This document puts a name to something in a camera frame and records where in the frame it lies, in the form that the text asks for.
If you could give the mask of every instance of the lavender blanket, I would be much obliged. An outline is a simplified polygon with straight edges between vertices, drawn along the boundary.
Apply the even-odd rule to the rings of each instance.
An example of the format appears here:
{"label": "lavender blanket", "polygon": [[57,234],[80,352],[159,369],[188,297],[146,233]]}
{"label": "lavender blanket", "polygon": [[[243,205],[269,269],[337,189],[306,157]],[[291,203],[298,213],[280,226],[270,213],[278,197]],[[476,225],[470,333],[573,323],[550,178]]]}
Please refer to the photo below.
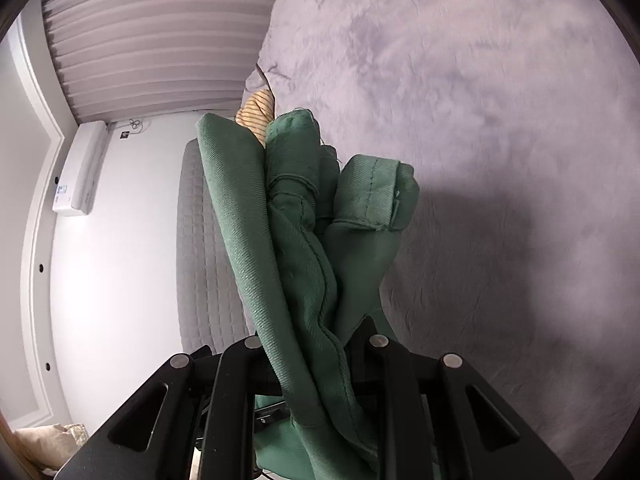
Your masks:
{"label": "lavender blanket", "polygon": [[640,68],[601,3],[277,0],[259,63],[342,161],[415,167],[401,340],[463,355],[592,478],[640,404]]}

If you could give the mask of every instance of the green fabric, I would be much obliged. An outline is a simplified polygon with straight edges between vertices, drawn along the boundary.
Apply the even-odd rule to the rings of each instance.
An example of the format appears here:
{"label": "green fabric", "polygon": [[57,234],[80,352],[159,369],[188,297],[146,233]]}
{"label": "green fabric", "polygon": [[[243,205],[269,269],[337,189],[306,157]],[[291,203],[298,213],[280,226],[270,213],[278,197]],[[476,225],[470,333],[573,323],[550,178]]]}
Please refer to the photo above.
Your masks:
{"label": "green fabric", "polygon": [[357,155],[340,173],[308,110],[271,123],[266,150],[213,114],[198,133],[238,289],[292,414],[256,435],[258,464],[292,480],[372,480],[376,428],[344,345],[365,316],[392,335],[378,289],[415,208],[413,169]]}

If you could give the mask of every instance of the gray quilted headboard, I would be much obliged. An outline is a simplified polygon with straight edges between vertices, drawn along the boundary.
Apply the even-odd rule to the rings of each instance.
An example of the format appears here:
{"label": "gray quilted headboard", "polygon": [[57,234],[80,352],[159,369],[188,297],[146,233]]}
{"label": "gray quilted headboard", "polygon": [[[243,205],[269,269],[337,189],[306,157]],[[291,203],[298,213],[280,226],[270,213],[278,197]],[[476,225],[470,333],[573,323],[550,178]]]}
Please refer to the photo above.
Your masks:
{"label": "gray quilted headboard", "polygon": [[178,319],[182,349],[214,353],[249,335],[236,280],[202,169],[198,140],[182,158],[176,240]]}

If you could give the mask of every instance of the air conditioner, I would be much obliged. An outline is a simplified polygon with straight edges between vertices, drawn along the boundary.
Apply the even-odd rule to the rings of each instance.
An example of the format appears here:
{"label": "air conditioner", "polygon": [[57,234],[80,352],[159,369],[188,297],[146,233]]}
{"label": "air conditioner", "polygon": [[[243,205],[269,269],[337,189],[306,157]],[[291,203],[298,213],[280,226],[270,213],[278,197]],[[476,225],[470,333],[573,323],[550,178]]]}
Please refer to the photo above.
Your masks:
{"label": "air conditioner", "polygon": [[91,207],[98,167],[107,147],[109,133],[103,121],[80,124],[53,199],[53,211],[60,216],[86,215]]}

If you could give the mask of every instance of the white wall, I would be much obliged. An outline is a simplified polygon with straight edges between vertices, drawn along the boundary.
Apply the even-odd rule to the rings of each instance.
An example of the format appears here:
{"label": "white wall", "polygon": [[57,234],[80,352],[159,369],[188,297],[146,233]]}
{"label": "white wall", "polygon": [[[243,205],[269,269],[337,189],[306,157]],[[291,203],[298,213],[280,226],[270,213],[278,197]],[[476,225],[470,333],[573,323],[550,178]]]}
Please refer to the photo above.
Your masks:
{"label": "white wall", "polygon": [[201,113],[111,136],[94,207],[58,218],[51,262],[56,359],[72,419],[95,431],[172,354],[178,183]]}
{"label": "white wall", "polygon": [[9,50],[0,43],[0,411],[8,421],[38,409],[22,340],[20,266],[34,188],[50,144],[22,88]]}

